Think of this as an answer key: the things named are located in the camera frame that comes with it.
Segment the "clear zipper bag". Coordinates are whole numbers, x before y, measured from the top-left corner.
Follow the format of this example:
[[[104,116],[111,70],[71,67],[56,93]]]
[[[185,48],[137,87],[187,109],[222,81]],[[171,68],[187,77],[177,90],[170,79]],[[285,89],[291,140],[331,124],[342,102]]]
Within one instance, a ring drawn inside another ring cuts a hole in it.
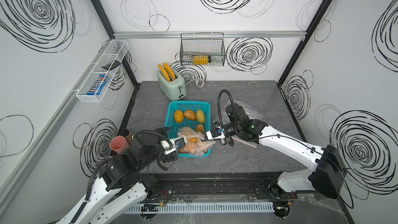
[[[195,132],[190,127],[180,128],[177,132],[178,138],[184,138],[186,145],[180,149],[181,153],[202,157],[215,145],[215,141],[206,141],[202,132]]]

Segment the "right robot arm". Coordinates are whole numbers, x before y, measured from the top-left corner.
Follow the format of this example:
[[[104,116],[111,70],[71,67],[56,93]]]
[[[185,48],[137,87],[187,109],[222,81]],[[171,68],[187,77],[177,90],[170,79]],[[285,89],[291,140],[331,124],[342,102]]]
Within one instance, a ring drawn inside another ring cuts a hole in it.
[[[278,187],[286,192],[317,191],[325,197],[337,199],[345,182],[347,169],[337,148],[327,145],[320,147],[288,136],[268,123],[251,119],[238,104],[227,106],[230,122],[222,126],[219,122],[206,132],[208,140],[221,140],[239,136],[246,142],[275,149],[306,166],[295,172],[282,172]]]

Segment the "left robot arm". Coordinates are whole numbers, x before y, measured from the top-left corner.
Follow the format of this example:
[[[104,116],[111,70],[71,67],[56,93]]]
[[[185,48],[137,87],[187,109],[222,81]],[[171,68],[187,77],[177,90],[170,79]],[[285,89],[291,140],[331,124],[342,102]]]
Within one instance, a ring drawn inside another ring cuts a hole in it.
[[[163,162],[174,163],[187,141],[185,136],[170,140],[152,130],[136,132],[128,149],[98,165],[89,179],[86,194],[58,222],[109,224],[134,204],[155,197],[159,192],[157,180],[141,171],[153,162],[167,171]]]

